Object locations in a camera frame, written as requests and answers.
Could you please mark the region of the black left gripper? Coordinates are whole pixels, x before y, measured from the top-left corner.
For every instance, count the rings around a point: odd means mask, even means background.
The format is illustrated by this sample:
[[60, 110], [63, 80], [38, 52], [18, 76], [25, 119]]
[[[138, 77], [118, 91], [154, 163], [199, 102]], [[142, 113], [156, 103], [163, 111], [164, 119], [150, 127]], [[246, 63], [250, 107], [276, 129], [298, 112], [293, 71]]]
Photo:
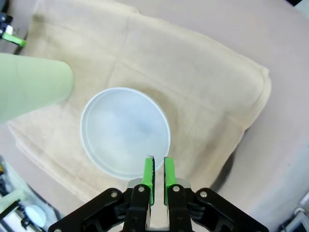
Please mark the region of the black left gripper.
[[15, 37], [11, 34], [6, 33], [6, 28], [11, 25], [13, 17], [5, 12], [0, 13], [0, 33], [2, 34], [2, 39], [16, 44], [20, 47], [25, 47], [27, 42], [23, 39]]

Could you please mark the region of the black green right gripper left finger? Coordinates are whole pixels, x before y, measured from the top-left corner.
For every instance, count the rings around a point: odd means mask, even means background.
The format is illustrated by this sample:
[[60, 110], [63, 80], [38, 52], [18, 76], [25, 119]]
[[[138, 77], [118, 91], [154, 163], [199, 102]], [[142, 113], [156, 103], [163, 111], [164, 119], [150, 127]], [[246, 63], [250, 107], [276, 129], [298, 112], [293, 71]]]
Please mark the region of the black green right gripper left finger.
[[107, 232], [123, 223], [124, 232], [149, 229], [154, 204], [155, 162], [146, 158], [142, 178], [130, 181], [126, 191], [109, 188], [51, 225], [50, 232]]

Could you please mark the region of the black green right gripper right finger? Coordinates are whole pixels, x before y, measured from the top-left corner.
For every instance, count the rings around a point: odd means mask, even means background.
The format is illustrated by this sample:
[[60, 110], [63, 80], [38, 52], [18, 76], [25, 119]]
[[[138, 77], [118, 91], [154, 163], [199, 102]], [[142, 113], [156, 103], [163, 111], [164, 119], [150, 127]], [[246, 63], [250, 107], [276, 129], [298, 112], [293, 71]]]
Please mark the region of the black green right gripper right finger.
[[209, 232], [267, 232], [269, 229], [210, 188], [193, 192], [179, 182], [174, 159], [164, 160], [165, 205], [169, 230], [192, 232], [195, 223]]

